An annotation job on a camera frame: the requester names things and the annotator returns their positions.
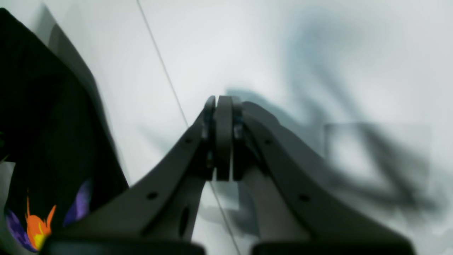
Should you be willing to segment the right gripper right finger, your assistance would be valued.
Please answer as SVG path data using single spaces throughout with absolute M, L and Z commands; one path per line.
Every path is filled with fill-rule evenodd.
M 232 173 L 247 186 L 266 245 L 403 245 L 403 237 L 339 202 L 232 98 Z

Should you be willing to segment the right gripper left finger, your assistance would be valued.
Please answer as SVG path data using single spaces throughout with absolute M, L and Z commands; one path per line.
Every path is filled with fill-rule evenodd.
M 138 183 L 53 236 L 54 245 L 189 244 L 202 189 L 215 168 L 216 98 Z

